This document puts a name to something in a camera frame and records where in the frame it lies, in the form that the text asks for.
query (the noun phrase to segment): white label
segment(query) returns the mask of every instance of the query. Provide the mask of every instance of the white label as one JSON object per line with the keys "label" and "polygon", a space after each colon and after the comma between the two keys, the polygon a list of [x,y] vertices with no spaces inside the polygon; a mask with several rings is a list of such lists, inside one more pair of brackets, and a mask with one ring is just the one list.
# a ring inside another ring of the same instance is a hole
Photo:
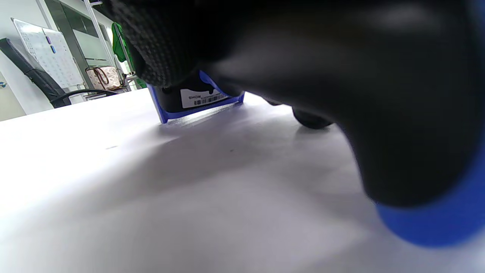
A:
{"label": "white label", "polygon": [[216,89],[214,89],[212,94],[209,91],[196,92],[189,89],[182,89],[180,90],[180,96],[182,97],[182,108],[197,107],[227,98],[226,95],[219,93]]}

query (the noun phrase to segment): patterned handbag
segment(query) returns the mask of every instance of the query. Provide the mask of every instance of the patterned handbag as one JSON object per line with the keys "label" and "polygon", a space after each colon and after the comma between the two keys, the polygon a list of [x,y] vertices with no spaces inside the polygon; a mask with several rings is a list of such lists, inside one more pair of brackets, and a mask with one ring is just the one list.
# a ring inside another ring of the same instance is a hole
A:
{"label": "patterned handbag", "polygon": [[124,87],[116,67],[91,67],[85,71],[95,89],[117,90]]}

